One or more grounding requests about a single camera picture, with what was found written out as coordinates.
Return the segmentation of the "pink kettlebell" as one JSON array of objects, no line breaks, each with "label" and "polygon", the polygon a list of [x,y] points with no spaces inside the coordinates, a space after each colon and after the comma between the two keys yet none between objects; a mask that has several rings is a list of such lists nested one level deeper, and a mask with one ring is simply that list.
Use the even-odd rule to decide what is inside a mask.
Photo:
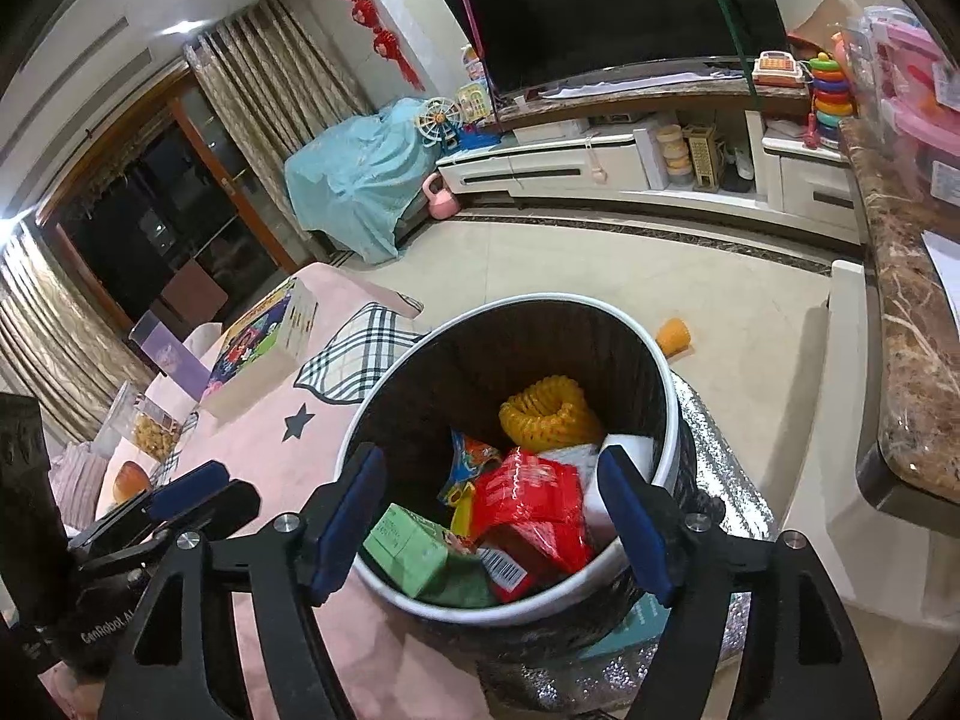
[{"label": "pink kettlebell", "polygon": [[433,220],[450,220],[459,213],[459,199],[446,184],[441,172],[432,172],[421,184],[421,192],[427,199],[428,213]]}]

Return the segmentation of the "colourful children's book box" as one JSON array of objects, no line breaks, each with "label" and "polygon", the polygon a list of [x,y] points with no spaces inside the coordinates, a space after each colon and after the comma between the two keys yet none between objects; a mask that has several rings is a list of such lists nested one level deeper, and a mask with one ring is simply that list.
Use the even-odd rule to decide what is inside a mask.
[{"label": "colourful children's book box", "polygon": [[233,421],[298,369],[313,333],[319,302],[291,277],[226,330],[200,408]]}]

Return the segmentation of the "colourful foil snack wrapper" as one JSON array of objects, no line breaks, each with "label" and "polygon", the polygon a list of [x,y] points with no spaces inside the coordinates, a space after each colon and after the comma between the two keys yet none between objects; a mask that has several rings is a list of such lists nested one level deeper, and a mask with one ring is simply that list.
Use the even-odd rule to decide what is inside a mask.
[{"label": "colourful foil snack wrapper", "polygon": [[452,433],[451,469],[438,499],[452,511],[451,532],[455,536],[469,538],[477,479],[500,463],[501,454],[493,445],[459,431]]}]

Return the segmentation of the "pink toy boxes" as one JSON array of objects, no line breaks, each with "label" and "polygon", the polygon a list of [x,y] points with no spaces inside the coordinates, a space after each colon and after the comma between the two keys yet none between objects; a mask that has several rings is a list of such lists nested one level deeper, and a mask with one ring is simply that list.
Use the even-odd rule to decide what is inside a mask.
[{"label": "pink toy boxes", "polygon": [[859,115],[913,192],[958,203],[958,68],[911,11],[869,7],[844,23]]}]

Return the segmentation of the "clear jar of snacks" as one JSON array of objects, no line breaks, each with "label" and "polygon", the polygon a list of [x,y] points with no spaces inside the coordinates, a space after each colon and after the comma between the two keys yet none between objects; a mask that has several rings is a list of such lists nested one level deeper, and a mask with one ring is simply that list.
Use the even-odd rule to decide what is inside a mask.
[{"label": "clear jar of snacks", "polygon": [[167,460],[182,431],[177,419],[130,382],[119,388],[104,426],[155,461]]}]

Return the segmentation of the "red hanging decoration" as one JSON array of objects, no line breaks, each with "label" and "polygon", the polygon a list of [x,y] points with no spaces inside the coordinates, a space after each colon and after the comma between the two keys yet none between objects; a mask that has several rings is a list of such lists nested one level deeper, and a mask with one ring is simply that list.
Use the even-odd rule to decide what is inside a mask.
[{"label": "red hanging decoration", "polygon": [[347,0],[347,2],[350,4],[350,18],[357,25],[371,31],[374,54],[379,55],[386,62],[397,65],[398,71],[400,71],[400,75],[404,76],[405,82],[409,83],[415,91],[423,93],[425,85],[423,85],[413,65],[405,57],[400,37],[392,29],[384,26],[374,0]]}]

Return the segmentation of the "orange cup on floor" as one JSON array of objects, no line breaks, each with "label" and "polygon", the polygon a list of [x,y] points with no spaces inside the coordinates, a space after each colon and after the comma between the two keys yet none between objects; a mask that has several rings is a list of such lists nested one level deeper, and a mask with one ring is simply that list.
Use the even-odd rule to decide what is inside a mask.
[{"label": "orange cup on floor", "polygon": [[688,325],[679,317],[672,317],[659,328],[656,343],[666,358],[681,355],[692,346],[692,333]]}]

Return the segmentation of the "bread bun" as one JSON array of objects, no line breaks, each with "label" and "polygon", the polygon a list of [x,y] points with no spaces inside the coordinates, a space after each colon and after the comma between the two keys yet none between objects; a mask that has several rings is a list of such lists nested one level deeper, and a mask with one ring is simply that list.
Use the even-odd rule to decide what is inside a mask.
[{"label": "bread bun", "polygon": [[148,473],[135,461],[124,461],[112,481],[112,500],[122,505],[149,489],[151,481]]}]

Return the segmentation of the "beige curtain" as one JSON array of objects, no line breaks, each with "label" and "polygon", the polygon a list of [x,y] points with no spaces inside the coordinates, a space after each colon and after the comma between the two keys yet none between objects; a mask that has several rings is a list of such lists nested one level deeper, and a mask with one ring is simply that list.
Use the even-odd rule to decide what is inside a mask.
[{"label": "beige curtain", "polygon": [[327,128],[370,114],[370,96],[290,0],[257,0],[202,29],[182,54],[270,203],[324,259],[329,244],[296,219],[285,163]]}]

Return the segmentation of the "white television cabinet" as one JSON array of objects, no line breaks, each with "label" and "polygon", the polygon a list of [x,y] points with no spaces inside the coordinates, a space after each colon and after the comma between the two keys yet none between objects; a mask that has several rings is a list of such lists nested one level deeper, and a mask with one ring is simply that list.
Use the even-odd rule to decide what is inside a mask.
[{"label": "white television cabinet", "polygon": [[457,193],[619,203],[852,244],[848,163],[789,130],[809,109],[804,89],[695,73],[537,94],[488,117],[488,145],[461,146],[438,169]]}]

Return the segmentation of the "red milk carton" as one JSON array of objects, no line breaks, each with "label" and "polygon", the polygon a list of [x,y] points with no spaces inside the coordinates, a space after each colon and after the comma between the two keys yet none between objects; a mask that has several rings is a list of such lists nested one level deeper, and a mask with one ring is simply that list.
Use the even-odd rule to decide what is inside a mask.
[{"label": "red milk carton", "polygon": [[578,472],[521,449],[477,479],[470,543],[500,603],[553,587],[582,571],[594,550]]}]

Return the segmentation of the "teal covered furniture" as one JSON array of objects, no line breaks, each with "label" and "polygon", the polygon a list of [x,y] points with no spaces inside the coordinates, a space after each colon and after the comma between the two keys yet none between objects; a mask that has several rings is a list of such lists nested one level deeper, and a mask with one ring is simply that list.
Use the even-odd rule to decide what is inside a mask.
[{"label": "teal covered furniture", "polygon": [[286,193],[302,229],[322,232],[368,265],[398,255],[400,226],[423,211],[438,146],[415,125],[418,99],[327,128],[286,160]]}]

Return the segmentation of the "yellow foam fruit net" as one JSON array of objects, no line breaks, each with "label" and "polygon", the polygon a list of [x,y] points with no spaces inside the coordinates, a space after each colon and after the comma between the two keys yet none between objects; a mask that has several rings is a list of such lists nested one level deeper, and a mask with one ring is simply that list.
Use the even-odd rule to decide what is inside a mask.
[{"label": "yellow foam fruit net", "polygon": [[514,445],[531,454],[597,445],[605,437],[581,385],[566,376],[545,377],[512,395],[500,406],[498,418]]}]

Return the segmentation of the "ferris wheel toy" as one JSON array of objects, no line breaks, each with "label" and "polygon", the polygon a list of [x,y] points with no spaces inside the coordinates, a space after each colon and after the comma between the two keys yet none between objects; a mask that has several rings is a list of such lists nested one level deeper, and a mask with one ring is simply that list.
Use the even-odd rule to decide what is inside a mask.
[{"label": "ferris wheel toy", "polygon": [[459,148],[459,132],[464,114],[454,99],[425,99],[415,114],[415,126],[423,142],[438,146],[443,153]]}]

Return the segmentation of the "black flat screen television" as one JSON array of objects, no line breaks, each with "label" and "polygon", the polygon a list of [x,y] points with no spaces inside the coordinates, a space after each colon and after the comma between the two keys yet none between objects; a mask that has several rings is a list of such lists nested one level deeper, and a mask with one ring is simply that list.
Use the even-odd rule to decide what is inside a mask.
[{"label": "black flat screen television", "polygon": [[776,0],[444,0],[500,93],[647,62],[788,47]]}]

